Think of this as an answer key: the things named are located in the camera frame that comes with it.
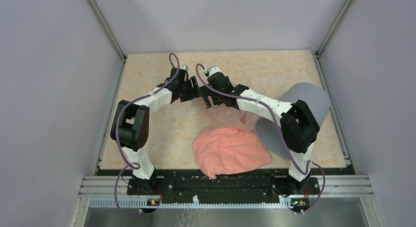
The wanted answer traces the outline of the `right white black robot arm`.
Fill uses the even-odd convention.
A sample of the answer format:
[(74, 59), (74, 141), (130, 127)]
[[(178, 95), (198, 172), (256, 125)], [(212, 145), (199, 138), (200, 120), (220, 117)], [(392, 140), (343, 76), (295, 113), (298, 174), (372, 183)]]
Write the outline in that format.
[(311, 150), (320, 125), (305, 101), (285, 102), (258, 94), (248, 86), (232, 85), (229, 77), (218, 67), (204, 69), (200, 95), (206, 108), (224, 105), (247, 111), (274, 122), (291, 161), (287, 186), (295, 194), (308, 186), (306, 177), (311, 171)]

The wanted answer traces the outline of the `grey plastic trash bin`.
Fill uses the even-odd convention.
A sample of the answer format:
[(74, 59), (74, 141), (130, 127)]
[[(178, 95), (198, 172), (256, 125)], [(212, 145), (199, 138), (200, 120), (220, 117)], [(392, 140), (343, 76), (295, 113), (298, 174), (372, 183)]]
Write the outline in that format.
[(289, 112), (278, 120), (282, 128), (273, 120), (259, 118), (255, 124), (255, 133), (264, 146), (275, 155), (289, 160), (285, 149), (288, 145), (292, 152), (304, 155), (307, 142), (314, 142), (321, 125), (330, 110), (329, 95), (319, 86), (300, 82), (290, 87), (280, 98), (281, 101), (293, 103)]

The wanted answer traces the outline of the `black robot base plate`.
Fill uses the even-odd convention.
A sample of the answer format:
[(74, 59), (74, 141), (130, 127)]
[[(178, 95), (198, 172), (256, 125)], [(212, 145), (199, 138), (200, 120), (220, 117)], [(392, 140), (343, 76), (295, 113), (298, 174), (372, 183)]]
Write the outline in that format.
[(132, 177), (129, 196), (155, 195), (162, 203), (189, 203), (196, 196), (202, 204), (278, 203), (283, 198), (308, 198), (320, 193), (316, 178), (290, 177), (287, 169), (257, 169), (211, 179), (200, 170), (156, 170), (149, 180)]

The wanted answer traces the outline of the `pink cloth towel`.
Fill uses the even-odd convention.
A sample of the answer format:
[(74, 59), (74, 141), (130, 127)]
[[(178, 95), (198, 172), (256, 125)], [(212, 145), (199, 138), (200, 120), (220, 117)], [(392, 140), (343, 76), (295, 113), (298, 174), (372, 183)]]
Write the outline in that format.
[(233, 127), (203, 129), (192, 148), (199, 169), (210, 179), (253, 171), (271, 162), (255, 132)]

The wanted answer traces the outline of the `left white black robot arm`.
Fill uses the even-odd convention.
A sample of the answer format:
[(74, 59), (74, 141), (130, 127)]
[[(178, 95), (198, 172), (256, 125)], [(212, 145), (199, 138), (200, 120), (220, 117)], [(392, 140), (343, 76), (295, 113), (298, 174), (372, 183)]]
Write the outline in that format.
[(110, 130), (126, 166), (132, 169), (130, 185), (152, 194), (157, 189), (155, 167), (151, 163), (146, 142), (149, 138), (150, 115), (175, 101), (197, 98), (198, 84), (188, 75), (188, 66), (172, 68), (164, 83), (133, 101), (119, 101)]

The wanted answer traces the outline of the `translucent pink trash bag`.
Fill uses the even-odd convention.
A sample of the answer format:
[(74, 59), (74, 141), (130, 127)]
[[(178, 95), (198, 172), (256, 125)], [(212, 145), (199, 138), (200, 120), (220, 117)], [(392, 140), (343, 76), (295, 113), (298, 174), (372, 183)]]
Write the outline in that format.
[(243, 131), (254, 130), (255, 124), (259, 119), (257, 114), (237, 110), (233, 107), (226, 107), (224, 104), (206, 108), (202, 98), (193, 99), (191, 105), (198, 107), (204, 115), (209, 116), (222, 126), (234, 127)]

